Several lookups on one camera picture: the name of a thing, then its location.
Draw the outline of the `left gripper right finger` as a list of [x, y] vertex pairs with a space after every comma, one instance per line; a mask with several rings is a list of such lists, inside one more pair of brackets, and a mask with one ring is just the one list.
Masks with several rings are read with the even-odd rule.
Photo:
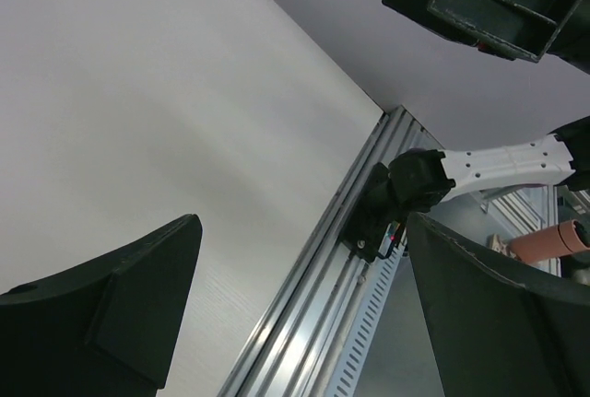
[[445, 395], [588, 395], [588, 286], [420, 213], [407, 245]]

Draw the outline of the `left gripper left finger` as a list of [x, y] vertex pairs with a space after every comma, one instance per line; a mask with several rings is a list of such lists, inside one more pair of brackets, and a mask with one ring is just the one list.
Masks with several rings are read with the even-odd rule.
[[180, 216], [1, 296], [4, 396], [154, 396], [165, 388], [202, 224]]

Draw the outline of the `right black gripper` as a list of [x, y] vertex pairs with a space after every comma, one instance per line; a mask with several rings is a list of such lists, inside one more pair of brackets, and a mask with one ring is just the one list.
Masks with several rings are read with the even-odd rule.
[[429, 11], [509, 59], [559, 57], [589, 74], [589, 0], [430, 0]]

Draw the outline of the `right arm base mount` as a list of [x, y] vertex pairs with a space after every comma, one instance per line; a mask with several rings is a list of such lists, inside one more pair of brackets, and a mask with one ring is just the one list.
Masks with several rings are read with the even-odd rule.
[[338, 241], [366, 263], [390, 258], [406, 228], [396, 207], [389, 169], [379, 162], [372, 167]]

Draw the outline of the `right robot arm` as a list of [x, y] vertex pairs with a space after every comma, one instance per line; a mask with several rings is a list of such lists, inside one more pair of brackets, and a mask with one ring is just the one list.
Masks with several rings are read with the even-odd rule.
[[[442, 38], [504, 60], [545, 55], [587, 71], [589, 0], [382, 0]], [[387, 187], [402, 213], [506, 187], [589, 186], [589, 121], [582, 118], [521, 145], [416, 150], [389, 166]]]

